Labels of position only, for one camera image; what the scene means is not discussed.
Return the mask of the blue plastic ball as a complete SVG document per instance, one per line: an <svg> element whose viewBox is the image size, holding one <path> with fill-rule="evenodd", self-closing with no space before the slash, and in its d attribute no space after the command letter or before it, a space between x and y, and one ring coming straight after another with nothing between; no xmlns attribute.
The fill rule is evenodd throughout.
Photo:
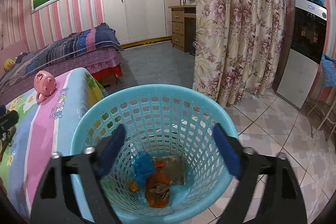
<svg viewBox="0 0 336 224"><path fill-rule="evenodd" d="M155 163L151 155L145 151L139 151L132 162L133 178L137 186L142 189L146 180L155 173Z"/></svg>

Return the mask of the printed snack packet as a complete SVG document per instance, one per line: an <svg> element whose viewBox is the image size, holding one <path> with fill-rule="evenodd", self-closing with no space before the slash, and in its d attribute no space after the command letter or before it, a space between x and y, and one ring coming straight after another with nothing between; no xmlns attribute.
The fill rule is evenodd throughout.
<svg viewBox="0 0 336 224"><path fill-rule="evenodd" d="M158 161L164 162L164 169L173 185L184 185L186 182L186 165L182 157L176 155L163 156Z"/></svg>

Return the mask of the orange wrapper piece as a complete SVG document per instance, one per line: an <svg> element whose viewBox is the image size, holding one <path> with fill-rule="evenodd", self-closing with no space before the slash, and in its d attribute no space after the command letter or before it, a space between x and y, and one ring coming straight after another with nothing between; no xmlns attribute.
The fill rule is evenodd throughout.
<svg viewBox="0 0 336 224"><path fill-rule="evenodd" d="M137 193L141 190L140 187L137 185L136 180L133 178L129 181L128 187L129 190L134 193Z"/></svg>

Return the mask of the colourful cartoon bed sheet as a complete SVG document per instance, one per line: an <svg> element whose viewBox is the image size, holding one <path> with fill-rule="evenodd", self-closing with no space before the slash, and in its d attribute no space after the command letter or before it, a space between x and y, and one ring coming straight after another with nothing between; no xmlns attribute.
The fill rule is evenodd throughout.
<svg viewBox="0 0 336 224"><path fill-rule="evenodd" d="M69 155L75 129L96 102L104 98L104 88L85 68L76 68L56 77L56 91L42 103L30 89L6 107L18 113L16 132L1 161L1 179L7 197L24 220L41 176L53 152Z"/></svg>

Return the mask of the pink pig mug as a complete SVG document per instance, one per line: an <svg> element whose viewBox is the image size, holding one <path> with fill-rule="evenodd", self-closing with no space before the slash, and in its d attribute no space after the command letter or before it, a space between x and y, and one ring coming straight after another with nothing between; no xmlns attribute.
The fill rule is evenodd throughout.
<svg viewBox="0 0 336 224"><path fill-rule="evenodd" d="M42 103L56 91L57 83L55 77L47 71L38 71L34 77L34 89L36 90L36 101Z"/></svg>

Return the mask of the yellow duck plush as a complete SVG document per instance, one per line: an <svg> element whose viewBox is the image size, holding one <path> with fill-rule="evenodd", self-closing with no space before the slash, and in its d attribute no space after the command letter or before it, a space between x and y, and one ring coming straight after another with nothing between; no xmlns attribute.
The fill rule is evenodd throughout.
<svg viewBox="0 0 336 224"><path fill-rule="evenodd" d="M6 59L3 64L3 69L5 70L5 72L8 72L14 65L15 65L15 60Z"/></svg>

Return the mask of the bed with purple cover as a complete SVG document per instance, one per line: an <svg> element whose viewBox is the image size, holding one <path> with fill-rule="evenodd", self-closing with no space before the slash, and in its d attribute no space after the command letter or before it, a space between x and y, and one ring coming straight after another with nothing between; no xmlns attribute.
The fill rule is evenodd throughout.
<svg viewBox="0 0 336 224"><path fill-rule="evenodd" d="M76 68L85 68L95 79L100 81L104 77L115 75L122 76L121 55L113 47L104 47L84 55L49 65L43 68L54 77L62 75ZM1 104L5 105L34 87L34 77L37 72L7 73L1 79Z"/></svg>

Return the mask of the turquoise plastic basket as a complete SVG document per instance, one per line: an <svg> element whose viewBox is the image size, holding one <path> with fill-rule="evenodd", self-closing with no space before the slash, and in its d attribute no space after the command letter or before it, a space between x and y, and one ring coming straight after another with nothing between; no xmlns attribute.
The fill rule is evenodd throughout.
<svg viewBox="0 0 336 224"><path fill-rule="evenodd" d="M122 223L180 223L203 213L230 185L232 177L213 139L220 124L237 137L227 112L209 97L182 86L140 85L113 93L92 106L79 122L71 153L94 147L123 124L125 143L101 187ZM186 165L186 182L173 186L167 207L150 207L144 193L128 188L135 156L175 155Z"/></svg>

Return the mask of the blue patchwork quilt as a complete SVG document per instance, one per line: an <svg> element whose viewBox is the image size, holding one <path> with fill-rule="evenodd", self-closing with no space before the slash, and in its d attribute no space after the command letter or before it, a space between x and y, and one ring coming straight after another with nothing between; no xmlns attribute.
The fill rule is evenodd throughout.
<svg viewBox="0 0 336 224"><path fill-rule="evenodd" d="M106 23L83 32L70 34L38 51L24 53L18 57L19 62L2 76L1 91L46 67L104 47L112 47L116 51L122 50L116 37L116 31Z"/></svg>

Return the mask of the white water dispenser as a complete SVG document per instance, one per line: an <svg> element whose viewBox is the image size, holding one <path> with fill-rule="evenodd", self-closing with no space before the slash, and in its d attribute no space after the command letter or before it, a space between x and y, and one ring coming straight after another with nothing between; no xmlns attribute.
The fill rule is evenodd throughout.
<svg viewBox="0 0 336 224"><path fill-rule="evenodd" d="M302 108L321 62L326 38L327 9L308 0L295 0L293 35L276 93Z"/></svg>

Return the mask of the blue floral cloth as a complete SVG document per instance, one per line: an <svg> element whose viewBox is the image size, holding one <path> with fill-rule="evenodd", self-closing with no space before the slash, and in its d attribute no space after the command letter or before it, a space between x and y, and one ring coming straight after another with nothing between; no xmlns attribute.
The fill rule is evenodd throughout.
<svg viewBox="0 0 336 224"><path fill-rule="evenodd" d="M333 59L325 54L321 58L323 86L336 86L336 59Z"/></svg>

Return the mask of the floral beige curtain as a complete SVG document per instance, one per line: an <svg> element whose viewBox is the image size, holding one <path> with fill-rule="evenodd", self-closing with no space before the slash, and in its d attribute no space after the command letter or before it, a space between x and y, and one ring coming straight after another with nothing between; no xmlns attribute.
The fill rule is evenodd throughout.
<svg viewBox="0 0 336 224"><path fill-rule="evenodd" d="M221 106L273 84L286 0L196 0L193 89Z"/></svg>

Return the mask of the wooden desk with drawers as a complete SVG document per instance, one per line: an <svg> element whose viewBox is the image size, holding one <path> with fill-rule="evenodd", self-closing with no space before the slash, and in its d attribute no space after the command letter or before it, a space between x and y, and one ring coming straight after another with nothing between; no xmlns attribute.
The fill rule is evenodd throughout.
<svg viewBox="0 0 336 224"><path fill-rule="evenodd" d="M195 55L196 6L170 6L172 22L172 46L177 50Z"/></svg>

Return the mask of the metal frame chair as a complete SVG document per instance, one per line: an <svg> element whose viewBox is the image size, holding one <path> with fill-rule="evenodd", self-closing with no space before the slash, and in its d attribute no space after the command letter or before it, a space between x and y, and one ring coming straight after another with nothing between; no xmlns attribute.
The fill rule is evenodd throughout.
<svg viewBox="0 0 336 224"><path fill-rule="evenodd" d="M321 127L325 123L330 123L332 125L331 130L329 134L327 135L327 139L326 139L326 142L328 142L331 139L335 131L335 95L333 96L331 104L328 105L326 102L321 100L324 88L325 88L325 85L322 85L318 93L317 101L315 102L313 107L309 110L309 112L306 114L306 116L308 116L314 110L317 110L318 114L322 114L322 119L321 119L320 124L315 129L315 131L310 134L311 138L314 137L314 135L321 129Z"/></svg>

